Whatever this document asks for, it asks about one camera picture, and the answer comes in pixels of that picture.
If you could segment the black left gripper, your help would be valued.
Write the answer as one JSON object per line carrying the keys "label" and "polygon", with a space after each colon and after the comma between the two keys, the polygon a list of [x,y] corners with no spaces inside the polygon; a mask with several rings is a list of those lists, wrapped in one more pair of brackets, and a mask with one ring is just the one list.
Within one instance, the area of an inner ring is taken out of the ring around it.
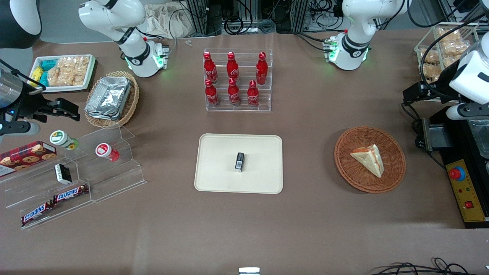
{"label": "black left gripper", "polygon": [[426,83],[419,81],[410,87],[410,92],[403,92],[403,105],[411,106],[419,101],[437,101],[442,104],[460,102],[459,93],[448,83]]}

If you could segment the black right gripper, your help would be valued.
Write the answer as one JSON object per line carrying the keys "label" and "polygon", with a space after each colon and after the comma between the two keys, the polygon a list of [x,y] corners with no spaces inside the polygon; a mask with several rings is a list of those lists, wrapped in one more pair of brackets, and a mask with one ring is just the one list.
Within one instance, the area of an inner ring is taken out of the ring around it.
{"label": "black right gripper", "polygon": [[21,82],[20,86],[10,88],[11,92],[17,96],[16,99],[1,98],[1,121],[16,121],[20,118],[38,120],[42,123],[47,122],[47,116],[67,117],[76,122],[80,121],[79,106],[66,99],[56,99],[56,109],[52,105],[54,102],[45,99],[41,93],[34,95],[35,88]]}

